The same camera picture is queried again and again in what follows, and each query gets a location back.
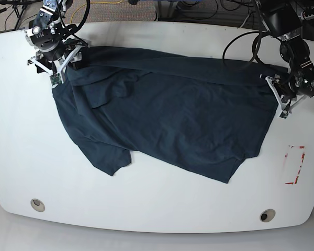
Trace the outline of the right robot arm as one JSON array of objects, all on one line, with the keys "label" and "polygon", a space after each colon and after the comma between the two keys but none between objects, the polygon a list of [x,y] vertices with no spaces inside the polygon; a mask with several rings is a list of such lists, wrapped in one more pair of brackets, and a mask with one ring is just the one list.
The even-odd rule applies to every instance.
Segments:
[{"label": "right robot arm", "polygon": [[27,42],[37,50],[27,64],[34,64],[38,73],[47,73],[53,86],[65,82],[66,67],[80,61],[81,49],[89,46],[76,33],[87,20],[91,2],[86,1],[85,13],[78,25],[64,23],[71,5],[72,1],[43,1],[36,18],[25,29]]}]

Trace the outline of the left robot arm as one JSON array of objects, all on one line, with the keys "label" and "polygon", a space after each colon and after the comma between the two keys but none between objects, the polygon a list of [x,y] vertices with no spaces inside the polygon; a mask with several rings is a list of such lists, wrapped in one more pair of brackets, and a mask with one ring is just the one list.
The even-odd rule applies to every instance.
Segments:
[{"label": "left robot arm", "polygon": [[258,56],[262,38],[270,36],[280,42],[279,53],[288,63],[289,73],[283,76],[266,76],[264,79],[272,90],[280,111],[280,117],[286,119],[292,109],[306,98],[314,97],[314,64],[310,58],[310,49],[301,36],[301,21],[289,1],[253,1],[253,8],[259,19],[259,29],[252,43],[252,57],[241,67],[230,67],[222,58],[223,67],[233,71],[243,71],[253,61],[269,69],[273,67],[262,62]]}]

